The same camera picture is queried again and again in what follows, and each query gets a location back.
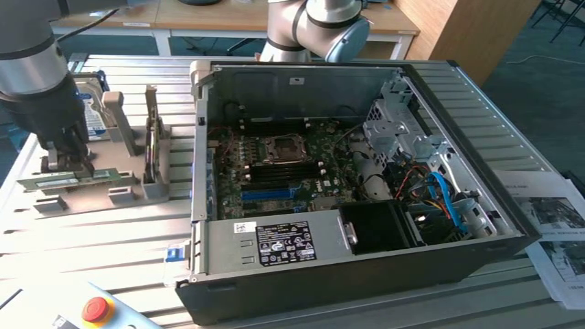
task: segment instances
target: green circuit board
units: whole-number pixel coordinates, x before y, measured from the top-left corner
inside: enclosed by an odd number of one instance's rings
[[[310,123],[312,127],[306,133],[294,138],[301,138],[304,143],[306,151],[304,161],[320,162],[320,168],[326,173],[318,178],[286,182],[294,195],[290,199],[245,202],[241,198],[241,186],[248,184],[246,165],[266,163],[266,138],[246,137],[237,131],[228,129],[221,129],[220,132],[208,137],[209,145],[216,147],[218,220],[314,211],[313,200],[316,199],[328,202],[334,200],[334,203],[356,201],[353,189],[346,179],[357,176],[353,162],[348,159],[338,159],[336,165],[332,153],[333,144],[348,129],[341,128],[338,122],[332,120],[310,121]]]

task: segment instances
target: motherboard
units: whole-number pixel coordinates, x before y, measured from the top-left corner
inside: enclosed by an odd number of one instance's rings
[[[329,210],[354,202],[357,172],[338,145],[349,129],[333,119],[210,127],[217,219]]]

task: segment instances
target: blue pcie slot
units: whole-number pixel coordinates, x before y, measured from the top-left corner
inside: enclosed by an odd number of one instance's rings
[[[242,201],[254,201],[254,200],[265,200],[265,199],[293,199],[294,193],[290,193],[290,190],[281,189],[281,190],[270,190],[270,191],[244,191],[241,193],[241,200]]]

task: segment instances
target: blue cable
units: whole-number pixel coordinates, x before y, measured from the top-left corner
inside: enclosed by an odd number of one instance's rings
[[[468,227],[462,224],[461,219],[458,217],[457,210],[453,208],[453,204],[450,203],[449,187],[446,186],[445,179],[444,179],[442,175],[437,172],[430,173],[429,179],[426,181],[432,182],[433,178],[437,180],[438,186],[441,187],[441,192],[442,192],[442,196],[445,199],[446,211],[449,212],[450,218],[453,219],[453,223],[456,224],[458,229],[461,231],[464,231],[464,233],[468,233]],[[436,187],[433,185],[429,185],[429,192],[430,192],[432,198],[436,199],[437,192],[436,192]]]

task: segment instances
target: table leg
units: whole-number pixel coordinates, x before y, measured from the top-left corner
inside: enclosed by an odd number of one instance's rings
[[[409,51],[410,43],[412,36],[401,35],[400,40],[394,45],[394,50],[392,50],[390,60],[404,60],[406,52]]]
[[[156,48],[158,50],[158,56],[172,56],[170,44],[168,38],[170,37],[170,30],[153,29],[153,38],[156,40]]]

